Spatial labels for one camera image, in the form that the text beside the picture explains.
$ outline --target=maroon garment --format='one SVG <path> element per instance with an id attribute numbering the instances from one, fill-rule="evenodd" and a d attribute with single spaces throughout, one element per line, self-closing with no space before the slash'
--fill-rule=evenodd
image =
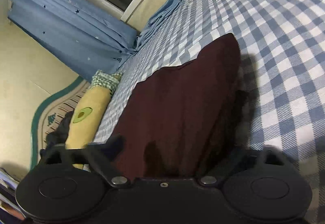
<path id="1" fill-rule="evenodd" d="M 138 83 L 113 131 L 126 139 L 116 168 L 130 179 L 204 172 L 225 142 L 239 64 L 238 43 L 227 34 L 197 59 Z"/>

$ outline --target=green checkered fabric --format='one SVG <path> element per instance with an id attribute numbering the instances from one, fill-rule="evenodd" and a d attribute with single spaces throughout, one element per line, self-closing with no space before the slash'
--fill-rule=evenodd
<path id="1" fill-rule="evenodd" d="M 117 86 L 119 85 L 122 78 L 122 73 L 118 72 L 115 74 L 106 74 L 101 70 L 98 70 L 91 81 L 91 85 L 88 89 L 92 89 L 95 86 L 101 86 L 108 88 L 110 96 L 113 96 Z"/>

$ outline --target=checkered bedsheet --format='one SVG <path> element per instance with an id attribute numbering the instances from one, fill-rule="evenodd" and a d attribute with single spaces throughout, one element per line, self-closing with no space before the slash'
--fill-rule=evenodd
<path id="1" fill-rule="evenodd" d="M 94 141 L 111 135 L 138 82 L 195 59 L 205 45 L 232 32 L 249 92 L 237 140 L 253 149 L 271 144 L 292 157 L 313 189 L 306 219 L 325 223 L 324 20 L 324 0 L 183 0 L 123 65 Z"/>

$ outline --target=black mechanical device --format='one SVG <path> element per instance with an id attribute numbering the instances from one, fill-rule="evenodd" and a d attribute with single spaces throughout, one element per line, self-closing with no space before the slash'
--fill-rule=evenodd
<path id="1" fill-rule="evenodd" d="M 22 180 L 16 199 L 30 223 L 306 223 L 311 188 L 276 149 L 234 149 L 206 176 L 135 179 L 110 164 L 123 139 L 57 145 Z M 73 167 L 89 164 L 91 172 Z"/>

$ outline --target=metal bolt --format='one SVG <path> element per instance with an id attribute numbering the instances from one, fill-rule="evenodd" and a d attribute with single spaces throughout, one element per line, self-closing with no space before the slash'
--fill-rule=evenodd
<path id="1" fill-rule="evenodd" d="M 213 176 L 204 176 L 201 178 L 201 183 L 205 185 L 212 185 L 217 182 L 217 179 L 215 179 Z"/>
<path id="2" fill-rule="evenodd" d="M 117 176 L 112 179 L 112 183 L 115 185 L 124 185 L 127 183 L 127 178 L 124 176 Z"/>
<path id="3" fill-rule="evenodd" d="M 160 183 L 160 186 L 161 186 L 161 187 L 168 187 L 169 184 L 168 184 L 168 183 Z"/>

